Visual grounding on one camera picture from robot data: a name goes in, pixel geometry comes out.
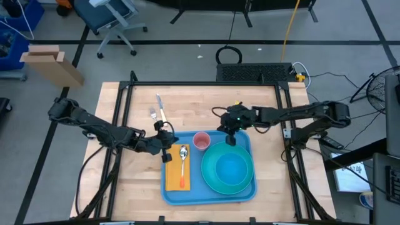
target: yellow cable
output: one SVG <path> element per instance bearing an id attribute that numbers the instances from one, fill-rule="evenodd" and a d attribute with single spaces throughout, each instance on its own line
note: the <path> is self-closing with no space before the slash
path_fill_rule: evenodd
<path id="1" fill-rule="evenodd" d="M 287 27 L 285 41 L 283 42 L 283 50 L 282 50 L 281 62 L 283 61 L 283 57 L 285 56 L 286 41 L 288 40 L 289 31 L 290 31 L 290 28 L 292 27 L 292 23 L 294 21 L 294 15 L 296 15 L 296 11 L 298 10 L 299 3 L 300 3 L 300 0 L 297 0 L 296 6 L 294 7 L 294 11 L 293 11 L 293 14 L 292 14 L 292 18 L 290 19 L 289 26 Z"/>

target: spoon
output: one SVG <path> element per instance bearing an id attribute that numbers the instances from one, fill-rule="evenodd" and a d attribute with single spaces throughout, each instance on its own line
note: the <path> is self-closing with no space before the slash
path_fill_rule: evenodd
<path id="1" fill-rule="evenodd" d="M 185 187 L 185 179 L 183 176 L 183 167 L 184 167 L 184 160 L 186 159 L 186 156 L 188 156 L 188 150 L 186 149 L 186 146 L 181 146 L 179 155 L 181 155 L 181 158 L 182 158 L 181 188 L 184 188 Z"/>

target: black fan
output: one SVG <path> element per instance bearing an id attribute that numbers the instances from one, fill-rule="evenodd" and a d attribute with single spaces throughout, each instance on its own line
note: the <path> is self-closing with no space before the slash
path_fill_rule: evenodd
<path id="1" fill-rule="evenodd" d="M 351 97 L 350 103 L 367 97 L 369 103 L 378 111 L 385 114 L 385 77 L 400 76 L 400 66 L 387 69 L 378 75 L 371 74 L 369 79 Z M 366 96 L 354 99 L 356 95 L 368 84 Z"/>

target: office chair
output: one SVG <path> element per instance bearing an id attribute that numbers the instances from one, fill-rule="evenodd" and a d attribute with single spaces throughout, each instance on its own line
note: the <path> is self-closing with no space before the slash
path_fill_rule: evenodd
<path id="1" fill-rule="evenodd" d="M 95 35 L 98 35 L 99 30 L 102 28 L 109 29 L 97 50 L 99 59 L 104 57 L 101 52 L 110 41 L 111 35 L 116 35 L 122 39 L 131 49 L 131 55 L 136 55 L 137 52 L 123 32 L 134 28 L 142 28 L 143 32 L 147 32 L 148 28 L 143 22 L 138 24 L 129 24 L 127 22 L 127 19 L 138 14 L 132 0 L 76 0 L 72 4 L 76 13 Z"/>

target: blue bin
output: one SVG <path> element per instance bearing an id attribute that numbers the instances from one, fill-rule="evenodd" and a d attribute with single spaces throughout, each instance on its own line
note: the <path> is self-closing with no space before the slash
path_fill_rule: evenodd
<path id="1" fill-rule="evenodd" d="M 37 0 L 30 0 L 25 7 L 24 12 L 32 31 L 35 30 L 44 13 L 42 5 Z M 21 15 L 18 18 L 0 16 L 0 20 L 10 25 L 14 29 L 17 29 L 18 31 L 29 31 L 28 25 L 24 19 L 24 15 Z M 9 29 L 9 27 L 0 23 L 0 29 Z"/>
<path id="2" fill-rule="evenodd" d="M 3 33 L 11 32 L 14 34 L 14 40 L 11 44 L 10 50 L 8 52 L 8 56 L 0 57 L 0 71 L 8 71 L 13 69 L 21 69 L 24 67 L 24 62 L 19 62 L 23 53 L 28 51 L 28 41 L 22 37 L 20 34 L 15 31 L 9 30 L 0 30 L 0 36 Z"/>

